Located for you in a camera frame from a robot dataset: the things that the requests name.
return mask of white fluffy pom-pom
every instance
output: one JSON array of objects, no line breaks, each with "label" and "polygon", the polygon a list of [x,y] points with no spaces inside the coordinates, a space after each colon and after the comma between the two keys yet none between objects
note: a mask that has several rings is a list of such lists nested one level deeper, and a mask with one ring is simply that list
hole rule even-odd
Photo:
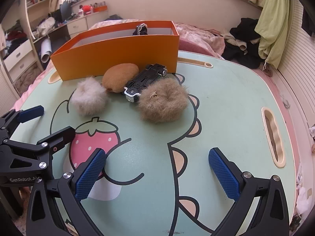
[{"label": "white fluffy pom-pom", "polygon": [[79,82],[70,102],[80,115],[94,115],[105,108],[107,100],[106,89],[93,77]]}]

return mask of white paper roll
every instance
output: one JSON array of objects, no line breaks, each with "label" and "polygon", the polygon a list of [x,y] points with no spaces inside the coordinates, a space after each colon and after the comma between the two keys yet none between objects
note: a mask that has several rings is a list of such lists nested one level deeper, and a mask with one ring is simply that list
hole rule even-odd
[{"label": "white paper roll", "polygon": [[51,55],[51,42],[49,38],[46,38],[42,42],[41,60],[46,63]]}]

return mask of textured blue pad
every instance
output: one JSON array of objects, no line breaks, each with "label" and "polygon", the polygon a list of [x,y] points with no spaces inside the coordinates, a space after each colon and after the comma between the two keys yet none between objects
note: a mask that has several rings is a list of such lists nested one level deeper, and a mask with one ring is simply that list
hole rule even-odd
[{"label": "textured blue pad", "polygon": [[29,120],[35,119],[44,114],[44,108],[42,106],[35,106],[25,111],[20,112],[17,120],[20,123],[27,122]]},{"label": "textured blue pad", "polygon": [[76,183],[75,197],[77,200],[83,200],[88,197],[95,181],[105,166],[105,161],[106,153],[101,149]]},{"label": "textured blue pad", "polygon": [[214,149],[210,150],[208,157],[210,167],[218,178],[227,197],[237,201],[240,196],[238,181]]}]

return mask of open cardboard box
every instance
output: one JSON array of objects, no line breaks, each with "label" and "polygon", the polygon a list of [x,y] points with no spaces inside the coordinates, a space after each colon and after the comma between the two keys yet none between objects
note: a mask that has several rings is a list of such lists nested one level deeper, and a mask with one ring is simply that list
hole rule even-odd
[{"label": "open cardboard box", "polygon": [[[133,36],[145,23],[148,35]],[[60,47],[51,60],[63,81],[103,75],[110,67],[133,63],[142,71],[147,64],[176,72],[179,35],[172,21],[138,21],[83,32]]]}]

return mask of orange plush toy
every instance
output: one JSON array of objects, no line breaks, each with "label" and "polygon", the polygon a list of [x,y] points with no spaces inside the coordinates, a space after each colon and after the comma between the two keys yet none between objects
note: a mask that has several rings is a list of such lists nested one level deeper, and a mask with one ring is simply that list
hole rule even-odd
[{"label": "orange plush toy", "polygon": [[139,73],[135,64],[119,64],[109,68],[102,79],[102,85],[110,92],[120,93],[125,89],[127,81],[132,80]]}]

